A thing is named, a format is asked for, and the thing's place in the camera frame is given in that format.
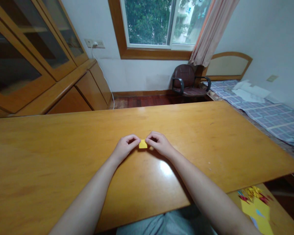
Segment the power outlet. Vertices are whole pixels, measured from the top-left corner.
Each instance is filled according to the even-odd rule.
[[[268,82],[273,82],[274,80],[276,80],[278,78],[278,76],[276,75],[271,75],[270,77],[267,78]]]
[[[91,48],[94,44],[94,41],[92,39],[85,39],[87,47]]]
[[[98,46],[96,46],[96,48],[105,48],[104,41],[102,40],[94,40],[94,43],[98,43]]]

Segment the headboard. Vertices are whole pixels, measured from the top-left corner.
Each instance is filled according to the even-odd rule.
[[[212,56],[202,76],[212,81],[241,80],[252,62],[252,58],[240,52],[222,52]]]

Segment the blue checkered mat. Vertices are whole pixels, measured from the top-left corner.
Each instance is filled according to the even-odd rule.
[[[294,146],[294,110],[285,104],[274,104],[267,99],[265,103],[246,102],[236,94],[224,90],[232,89],[237,83],[236,80],[212,82],[211,90],[237,109],[243,110],[272,135]]]

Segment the pink curtain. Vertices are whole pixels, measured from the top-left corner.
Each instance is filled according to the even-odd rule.
[[[207,67],[239,0],[212,0],[190,57],[194,65]]]

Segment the wall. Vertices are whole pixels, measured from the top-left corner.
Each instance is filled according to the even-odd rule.
[[[271,91],[274,98],[294,108],[294,0],[280,6],[259,35],[244,80]],[[266,81],[272,74],[279,77]]]
[[[188,62],[121,60],[108,1],[62,1],[90,58],[84,39],[104,41],[94,54],[112,91],[169,89],[174,68]],[[244,79],[294,108],[294,0],[240,0],[215,53],[225,51],[251,56]],[[266,81],[271,74],[279,76],[273,83]]]
[[[107,0],[62,0],[87,54],[85,38],[102,39],[105,49],[94,49],[112,91],[169,89],[176,66],[188,61],[121,60]],[[238,51],[251,55],[261,27],[274,13],[274,0],[240,0],[216,53]]]

